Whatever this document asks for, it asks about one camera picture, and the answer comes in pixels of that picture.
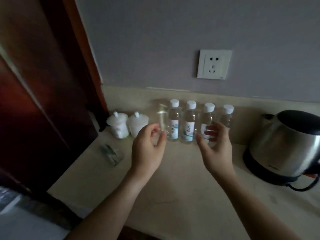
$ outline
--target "forearm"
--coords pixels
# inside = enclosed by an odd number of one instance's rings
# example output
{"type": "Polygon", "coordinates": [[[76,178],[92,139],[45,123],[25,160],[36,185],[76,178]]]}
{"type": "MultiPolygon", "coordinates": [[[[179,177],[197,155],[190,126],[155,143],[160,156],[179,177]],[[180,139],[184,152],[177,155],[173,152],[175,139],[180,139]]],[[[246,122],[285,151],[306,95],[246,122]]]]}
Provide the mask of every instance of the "forearm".
{"type": "Polygon", "coordinates": [[[226,192],[251,240],[298,240],[262,202],[251,196],[237,178],[217,180],[226,192]]]}
{"type": "Polygon", "coordinates": [[[94,209],[66,240],[117,239],[145,183],[146,181],[129,171],[118,188],[94,209]]]}

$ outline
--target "bottle label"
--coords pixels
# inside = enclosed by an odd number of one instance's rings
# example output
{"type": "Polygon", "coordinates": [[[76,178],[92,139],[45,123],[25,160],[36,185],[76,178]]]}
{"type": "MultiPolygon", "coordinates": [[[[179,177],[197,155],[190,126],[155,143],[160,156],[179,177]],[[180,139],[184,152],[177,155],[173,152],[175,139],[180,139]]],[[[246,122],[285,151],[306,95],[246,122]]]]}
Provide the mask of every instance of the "bottle label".
{"type": "Polygon", "coordinates": [[[205,131],[207,130],[207,126],[208,124],[201,124],[201,135],[204,138],[204,140],[206,141],[206,143],[209,143],[209,138],[213,138],[213,136],[208,136],[205,134],[205,131]]]}
{"type": "Polygon", "coordinates": [[[169,126],[170,126],[170,138],[171,139],[178,139],[179,134],[179,120],[169,120],[169,126]]]}
{"type": "Polygon", "coordinates": [[[195,129],[194,122],[184,122],[183,126],[183,138],[185,141],[192,141],[193,140],[193,131],[195,129]]]}

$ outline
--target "black kettle lid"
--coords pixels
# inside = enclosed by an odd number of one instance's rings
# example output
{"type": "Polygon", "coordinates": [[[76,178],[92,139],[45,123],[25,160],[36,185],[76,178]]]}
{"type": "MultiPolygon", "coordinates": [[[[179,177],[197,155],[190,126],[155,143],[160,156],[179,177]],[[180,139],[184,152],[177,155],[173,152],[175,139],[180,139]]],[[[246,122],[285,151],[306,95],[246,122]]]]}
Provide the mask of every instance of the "black kettle lid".
{"type": "Polygon", "coordinates": [[[278,120],[289,128],[309,135],[320,135],[320,117],[299,110],[284,110],[278,120]]]}

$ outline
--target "kettle base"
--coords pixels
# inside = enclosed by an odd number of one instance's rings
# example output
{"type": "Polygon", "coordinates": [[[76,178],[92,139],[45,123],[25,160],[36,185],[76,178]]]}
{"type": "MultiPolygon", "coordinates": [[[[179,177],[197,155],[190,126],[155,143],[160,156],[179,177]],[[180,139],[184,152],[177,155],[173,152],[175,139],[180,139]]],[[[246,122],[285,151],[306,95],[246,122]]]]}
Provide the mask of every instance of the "kettle base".
{"type": "Polygon", "coordinates": [[[243,161],[247,168],[258,178],[266,181],[270,184],[281,185],[284,186],[286,183],[294,182],[298,179],[298,177],[287,177],[276,174],[274,172],[269,171],[268,169],[261,166],[254,158],[252,157],[249,148],[247,148],[243,153],[243,161]]]}

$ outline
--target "hand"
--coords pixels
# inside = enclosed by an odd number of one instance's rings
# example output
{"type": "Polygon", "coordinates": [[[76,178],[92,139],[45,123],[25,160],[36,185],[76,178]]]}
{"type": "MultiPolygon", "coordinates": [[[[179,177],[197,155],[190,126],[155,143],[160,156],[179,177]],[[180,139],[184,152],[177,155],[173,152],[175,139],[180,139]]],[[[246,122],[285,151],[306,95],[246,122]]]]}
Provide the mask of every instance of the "hand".
{"type": "Polygon", "coordinates": [[[196,135],[206,169],[216,180],[234,178],[236,173],[232,165],[232,147],[227,127],[213,122],[212,125],[207,126],[205,134],[214,137],[210,141],[217,142],[213,148],[210,148],[200,134],[196,135]]]}
{"type": "Polygon", "coordinates": [[[149,124],[143,127],[133,141],[132,145],[132,173],[147,183],[160,166],[167,142],[166,131],[162,131],[157,145],[152,139],[160,131],[159,124],[149,124]]]}

